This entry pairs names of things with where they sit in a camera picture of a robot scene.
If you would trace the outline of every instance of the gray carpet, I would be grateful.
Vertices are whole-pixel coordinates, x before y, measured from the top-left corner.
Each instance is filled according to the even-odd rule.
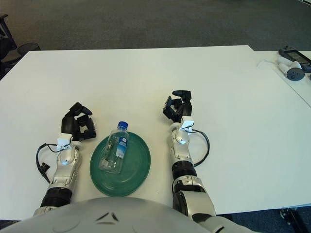
[[[42,50],[223,45],[311,50],[311,5],[298,0],[0,0],[0,11],[9,15],[17,45],[37,42]],[[300,213],[310,230],[311,207]],[[231,217],[259,232],[294,232],[276,210]]]

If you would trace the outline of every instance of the white table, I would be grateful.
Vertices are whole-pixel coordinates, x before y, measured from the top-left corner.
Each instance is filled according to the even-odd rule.
[[[162,108],[173,90],[192,93],[195,128],[211,141],[198,176],[218,214],[311,203],[311,108],[271,69],[256,68],[248,46],[69,50],[28,53],[0,82],[0,219],[25,219],[48,184],[35,165],[42,143],[55,143],[61,119],[77,101],[93,112],[95,139],[83,143],[72,201],[104,197],[89,161],[119,120],[151,153],[143,185],[131,197],[172,205],[169,125]],[[206,147],[191,136],[195,160]],[[56,155],[40,160],[55,171]]]

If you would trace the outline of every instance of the green frisbee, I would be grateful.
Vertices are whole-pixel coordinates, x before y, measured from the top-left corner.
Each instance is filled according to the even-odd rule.
[[[130,137],[121,172],[111,174],[98,168],[108,137],[98,144],[93,152],[89,170],[94,185],[108,196],[123,197],[133,193],[146,179],[150,168],[150,152],[147,144],[137,134]]]

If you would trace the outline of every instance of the black chair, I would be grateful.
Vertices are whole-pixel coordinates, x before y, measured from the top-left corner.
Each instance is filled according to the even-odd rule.
[[[7,25],[4,22],[4,18],[8,15],[4,14],[0,16],[0,80],[6,74],[7,69],[11,69],[14,65],[28,52],[34,50],[41,50],[37,43],[28,43],[17,47],[10,30],[8,29]],[[20,54],[19,57],[10,60],[10,61],[2,61],[11,50],[16,50]]]

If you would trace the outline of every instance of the plastic bottle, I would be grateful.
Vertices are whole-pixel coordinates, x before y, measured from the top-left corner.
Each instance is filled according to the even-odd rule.
[[[99,169],[115,174],[120,173],[129,139],[127,126],[126,122],[120,121],[118,128],[111,131],[103,158],[99,162]]]

